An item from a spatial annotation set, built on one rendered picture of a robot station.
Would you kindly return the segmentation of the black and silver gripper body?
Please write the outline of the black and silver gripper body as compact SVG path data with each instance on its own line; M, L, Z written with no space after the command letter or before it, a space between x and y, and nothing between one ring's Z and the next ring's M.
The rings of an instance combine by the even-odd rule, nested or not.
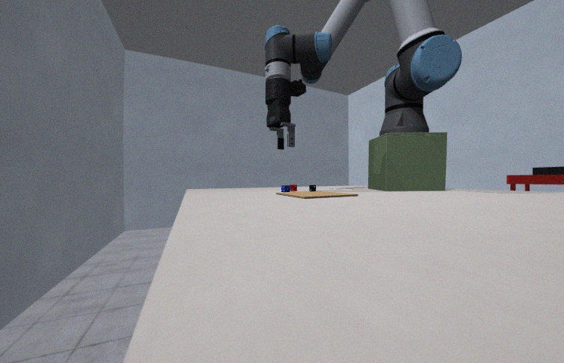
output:
M306 93L302 80L291 82L291 67L282 61L269 63L265 68L265 103L268 105L267 127L282 128L281 122L290 123L291 96Z

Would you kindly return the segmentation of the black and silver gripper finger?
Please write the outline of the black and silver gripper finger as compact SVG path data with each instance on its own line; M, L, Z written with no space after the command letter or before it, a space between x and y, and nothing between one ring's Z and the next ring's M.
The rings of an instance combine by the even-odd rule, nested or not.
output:
M284 129L270 127L270 131L277 131L277 149L284 150Z
M287 147L295 147L296 124L281 122L280 126L287 126Z

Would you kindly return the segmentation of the tan square mat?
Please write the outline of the tan square mat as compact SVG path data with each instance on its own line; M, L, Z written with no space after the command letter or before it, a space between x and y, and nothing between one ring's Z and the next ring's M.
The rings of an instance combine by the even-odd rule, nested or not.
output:
M336 193L336 192L328 192L328 191L283 192L276 194L284 195L288 197L297 197L302 199L358 196L358 194L346 194L346 193Z

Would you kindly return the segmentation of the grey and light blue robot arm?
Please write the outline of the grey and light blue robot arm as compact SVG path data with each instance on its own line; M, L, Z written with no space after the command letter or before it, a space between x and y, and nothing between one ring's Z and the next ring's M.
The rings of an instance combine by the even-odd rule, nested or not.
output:
M321 32L290 35L285 26L271 27L266 33L265 67L275 61L303 63L302 79L316 83L368 1L340 0ZM399 64L386 74L385 118L380 136L429 132L423 97L455 76L462 60L461 49L456 40L435 28L428 0L389 0L389 4L401 47L397 52Z

